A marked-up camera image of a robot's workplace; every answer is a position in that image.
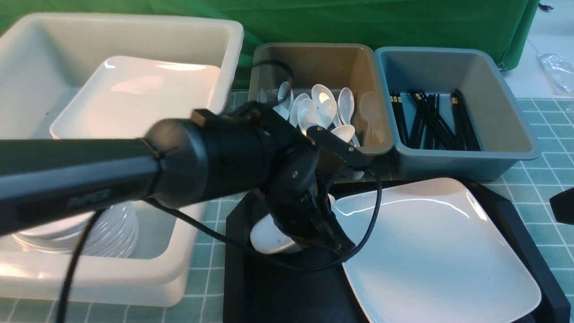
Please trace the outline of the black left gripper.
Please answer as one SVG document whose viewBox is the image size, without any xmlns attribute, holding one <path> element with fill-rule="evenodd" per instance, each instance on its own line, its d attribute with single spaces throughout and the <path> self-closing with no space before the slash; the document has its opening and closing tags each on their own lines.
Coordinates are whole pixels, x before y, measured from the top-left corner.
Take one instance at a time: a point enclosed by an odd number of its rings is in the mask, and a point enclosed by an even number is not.
<svg viewBox="0 0 574 323">
<path fill-rule="evenodd" d="M 323 248 L 339 257 L 356 247 L 336 221 L 321 179 L 299 192 L 286 187 L 271 189 L 269 211 L 279 230 L 296 244 Z"/>
</svg>

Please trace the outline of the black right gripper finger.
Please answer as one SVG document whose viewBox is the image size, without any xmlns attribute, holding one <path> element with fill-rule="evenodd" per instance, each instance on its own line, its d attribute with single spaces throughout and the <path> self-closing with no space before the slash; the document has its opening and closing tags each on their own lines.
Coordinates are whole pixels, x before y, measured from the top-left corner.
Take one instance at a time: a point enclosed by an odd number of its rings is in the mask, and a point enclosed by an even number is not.
<svg viewBox="0 0 574 323">
<path fill-rule="evenodd" d="M 558 223 L 574 225 L 574 188 L 552 196 L 549 204 Z"/>
</svg>

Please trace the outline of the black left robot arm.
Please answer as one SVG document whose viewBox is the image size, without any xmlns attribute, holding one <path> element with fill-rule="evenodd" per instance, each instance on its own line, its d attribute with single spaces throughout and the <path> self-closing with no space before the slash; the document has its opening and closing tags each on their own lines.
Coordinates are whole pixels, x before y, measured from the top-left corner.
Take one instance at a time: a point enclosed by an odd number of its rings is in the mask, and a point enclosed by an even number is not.
<svg viewBox="0 0 574 323">
<path fill-rule="evenodd" d="M 347 256 L 355 244 L 328 206 L 319 147 L 270 105 L 195 110 L 142 138 L 1 141 L 1 234 L 125 201 L 180 209 L 256 190 L 301 247 Z"/>
</svg>

